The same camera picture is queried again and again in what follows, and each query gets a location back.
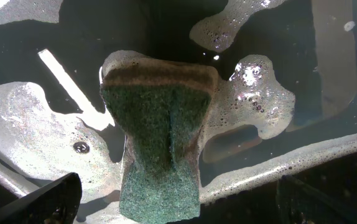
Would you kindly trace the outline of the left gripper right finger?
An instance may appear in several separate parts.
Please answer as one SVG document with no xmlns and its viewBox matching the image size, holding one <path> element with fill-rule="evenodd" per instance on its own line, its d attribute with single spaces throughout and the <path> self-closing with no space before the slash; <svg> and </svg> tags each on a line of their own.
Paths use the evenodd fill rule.
<svg viewBox="0 0 357 224">
<path fill-rule="evenodd" d="M 276 204 L 284 224 L 357 224 L 357 211 L 291 175 L 277 182 Z"/>
</svg>

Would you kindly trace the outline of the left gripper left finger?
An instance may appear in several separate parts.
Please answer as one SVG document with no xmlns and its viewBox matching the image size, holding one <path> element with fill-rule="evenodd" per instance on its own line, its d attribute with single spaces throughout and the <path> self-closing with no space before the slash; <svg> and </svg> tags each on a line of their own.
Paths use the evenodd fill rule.
<svg viewBox="0 0 357 224">
<path fill-rule="evenodd" d="M 0 208 L 3 223 L 72 224 L 82 196 L 81 180 L 71 172 Z"/>
</svg>

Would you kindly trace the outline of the green scrubbing sponge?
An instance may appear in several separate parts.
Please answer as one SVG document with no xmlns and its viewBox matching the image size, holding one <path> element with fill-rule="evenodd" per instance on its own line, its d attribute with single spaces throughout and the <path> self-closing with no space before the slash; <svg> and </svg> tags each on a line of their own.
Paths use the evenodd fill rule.
<svg viewBox="0 0 357 224">
<path fill-rule="evenodd" d="M 197 140 L 217 81 L 205 65 L 149 57 L 107 64 L 100 93 L 127 137 L 123 216 L 138 223 L 199 216 Z"/>
</svg>

